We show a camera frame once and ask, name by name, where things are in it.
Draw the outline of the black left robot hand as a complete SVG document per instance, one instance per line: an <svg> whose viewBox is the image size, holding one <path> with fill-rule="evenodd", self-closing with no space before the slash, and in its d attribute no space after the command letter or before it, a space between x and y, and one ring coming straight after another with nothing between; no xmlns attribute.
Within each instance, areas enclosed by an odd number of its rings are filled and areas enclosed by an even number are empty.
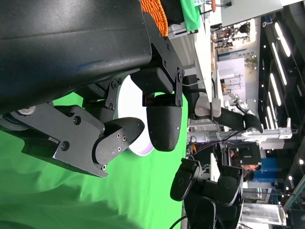
<svg viewBox="0 0 305 229"><path fill-rule="evenodd" d="M174 150L183 76L139 0L0 3L0 128L40 160L106 177L145 128Z"/></svg>

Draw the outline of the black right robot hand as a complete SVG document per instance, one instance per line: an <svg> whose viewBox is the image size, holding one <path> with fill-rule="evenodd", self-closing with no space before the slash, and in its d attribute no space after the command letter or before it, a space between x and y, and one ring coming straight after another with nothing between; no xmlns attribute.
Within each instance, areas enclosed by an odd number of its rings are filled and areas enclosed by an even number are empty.
<svg viewBox="0 0 305 229"><path fill-rule="evenodd" d="M218 180L204 178L199 161L185 159L174 176L170 197L183 201L192 229L235 229L241 218L243 171L222 166Z"/></svg>

